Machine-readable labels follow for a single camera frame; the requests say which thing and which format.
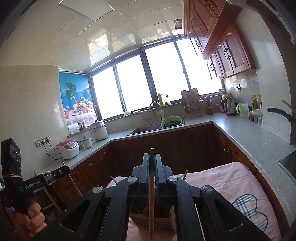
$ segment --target power outlet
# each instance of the power outlet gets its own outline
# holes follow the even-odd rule
[[[48,137],[45,137],[45,138],[43,138],[43,139],[41,139],[39,141],[35,141],[36,147],[38,148],[40,146],[43,146],[42,142],[44,142],[44,144],[46,144],[48,142],[51,142],[50,137],[48,136]]]
[[[235,85],[234,90],[235,91],[241,91],[242,89],[241,89],[240,85]]]

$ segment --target speckled countertop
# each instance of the speckled countertop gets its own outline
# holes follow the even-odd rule
[[[185,118],[185,125],[183,126],[155,130],[132,136],[127,135],[134,129],[110,133],[107,139],[94,142],[92,148],[82,150],[78,156],[70,160],[65,160],[64,162],[70,169],[73,169],[111,141],[149,136],[159,132],[170,132],[210,123],[213,123],[225,133],[264,176],[278,197],[288,222],[291,225],[296,218],[296,184],[278,165],[278,161],[296,150],[296,143],[289,145],[280,138],[261,129],[260,125],[250,122],[248,119],[243,119],[240,116],[227,117],[223,113],[216,113],[214,115],[204,115],[195,118],[187,117]],[[39,175],[47,170],[52,171],[60,166],[62,166],[61,160],[50,163],[49,166],[43,167],[42,170],[40,168],[40,171],[35,171],[35,173]]]

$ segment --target electric kettle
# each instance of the electric kettle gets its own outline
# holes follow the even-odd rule
[[[227,116],[235,116],[237,115],[237,110],[235,106],[234,100],[231,98],[231,95],[225,96],[223,95],[223,99],[221,100],[221,107],[226,113]]]

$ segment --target sink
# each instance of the sink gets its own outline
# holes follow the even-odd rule
[[[182,126],[182,125],[185,125],[184,119],[182,119],[181,124],[178,126]],[[155,131],[155,130],[159,130],[159,129],[161,129],[161,123],[153,124],[153,125],[149,125],[149,126],[141,126],[141,127],[138,127],[137,129],[135,129],[132,133],[128,134],[128,136],[143,133],[143,132]]]
[[[138,134],[138,133],[155,131],[155,130],[161,129],[161,126],[160,125],[161,125],[161,123],[157,123],[157,124],[153,124],[153,125],[149,125],[149,126],[141,126],[141,127],[138,127],[132,133],[128,134],[128,136],[129,135]]]

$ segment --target ceiling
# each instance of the ceiling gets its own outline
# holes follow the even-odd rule
[[[0,66],[45,64],[90,73],[151,41],[183,34],[174,24],[182,18],[182,0],[60,1],[32,6],[1,47]]]

